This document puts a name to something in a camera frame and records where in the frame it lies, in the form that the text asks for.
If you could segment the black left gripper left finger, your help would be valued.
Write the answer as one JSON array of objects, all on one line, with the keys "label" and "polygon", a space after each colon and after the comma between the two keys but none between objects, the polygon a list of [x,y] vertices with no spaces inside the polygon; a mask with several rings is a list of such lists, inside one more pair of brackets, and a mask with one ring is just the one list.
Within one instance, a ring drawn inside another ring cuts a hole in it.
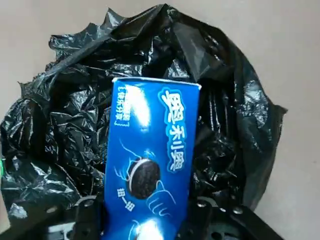
[{"label": "black left gripper left finger", "polygon": [[18,212],[9,228],[11,240],[99,240],[103,201],[100,196],[80,198],[71,208],[30,205],[26,217]]}]

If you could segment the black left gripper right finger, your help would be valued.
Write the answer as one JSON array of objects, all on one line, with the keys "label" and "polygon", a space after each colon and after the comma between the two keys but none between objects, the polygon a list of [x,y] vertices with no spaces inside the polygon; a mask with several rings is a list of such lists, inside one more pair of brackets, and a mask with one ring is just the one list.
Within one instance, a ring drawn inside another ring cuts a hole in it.
[{"label": "black left gripper right finger", "polygon": [[244,205],[200,196],[188,202],[178,230],[180,240],[281,240],[282,237]]}]

